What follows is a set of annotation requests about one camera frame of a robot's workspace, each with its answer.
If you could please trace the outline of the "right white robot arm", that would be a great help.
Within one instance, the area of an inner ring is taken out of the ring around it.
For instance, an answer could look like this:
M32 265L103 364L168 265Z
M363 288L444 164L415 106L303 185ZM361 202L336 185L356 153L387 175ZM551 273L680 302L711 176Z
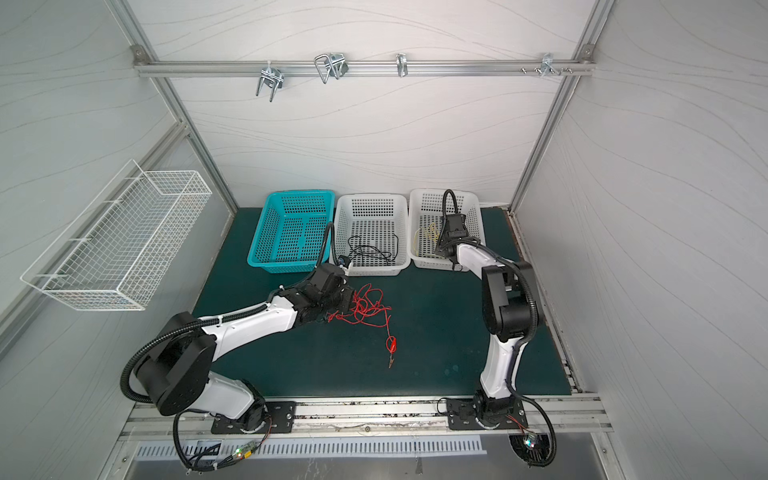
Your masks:
M503 257L472 236L453 190L443 193L441 208L434 253L481 280L481 316L490 335L480 388L469 401L448 399L443 413L452 429L518 428L520 433L510 437L513 452L530 467L547 467L557 454L555 428L539 403L516 387L523 352L541 323L533 267Z

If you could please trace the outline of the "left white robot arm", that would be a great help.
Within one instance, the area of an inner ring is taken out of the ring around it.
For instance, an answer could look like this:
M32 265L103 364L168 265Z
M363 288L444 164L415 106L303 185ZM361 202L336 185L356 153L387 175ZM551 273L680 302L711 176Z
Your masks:
M127 361L119 378L122 394L154 405L163 416L203 412L246 432L259 429L267 417L263 396L249 382L217 374L212 366L247 344L350 310L354 290L330 244L333 234L328 223L313 270L266 301L219 315L174 315Z

